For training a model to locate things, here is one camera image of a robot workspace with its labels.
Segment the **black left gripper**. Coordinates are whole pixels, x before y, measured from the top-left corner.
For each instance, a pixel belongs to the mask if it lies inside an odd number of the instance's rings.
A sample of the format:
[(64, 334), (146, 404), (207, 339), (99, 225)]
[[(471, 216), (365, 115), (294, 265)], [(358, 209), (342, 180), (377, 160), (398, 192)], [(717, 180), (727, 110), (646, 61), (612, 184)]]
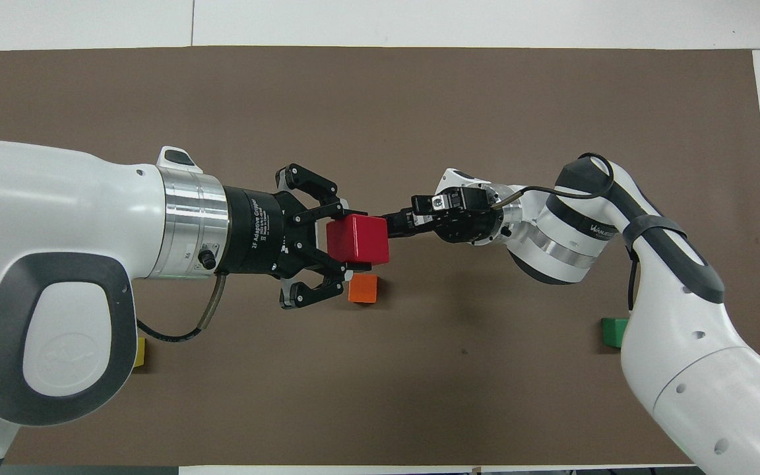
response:
[[(280, 169), (276, 184), (277, 193), (224, 187), (230, 224), (221, 270), (280, 278), (278, 300), (283, 309), (301, 309), (341, 295), (347, 273), (368, 272), (372, 264), (336, 261), (328, 253), (308, 247), (316, 241), (313, 223), (368, 213), (350, 208), (338, 198), (336, 183), (298, 164)], [(294, 190), (307, 193), (319, 206), (307, 208), (292, 194)], [(304, 247), (292, 247), (297, 242)], [(314, 288), (298, 282), (295, 275), (301, 270), (320, 274), (322, 282)]]

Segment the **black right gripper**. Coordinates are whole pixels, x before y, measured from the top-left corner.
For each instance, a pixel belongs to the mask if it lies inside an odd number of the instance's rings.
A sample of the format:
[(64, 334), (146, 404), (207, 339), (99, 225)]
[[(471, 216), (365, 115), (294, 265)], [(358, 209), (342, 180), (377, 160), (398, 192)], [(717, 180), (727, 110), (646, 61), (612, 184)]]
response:
[(449, 243), (472, 243), (489, 238), (495, 229), (500, 216), (496, 202), (497, 195), (483, 187), (447, 187), (437, 195), (413, 195), (412, 210), (384, 214), (383, 219), (389, 239), (434, 231)]

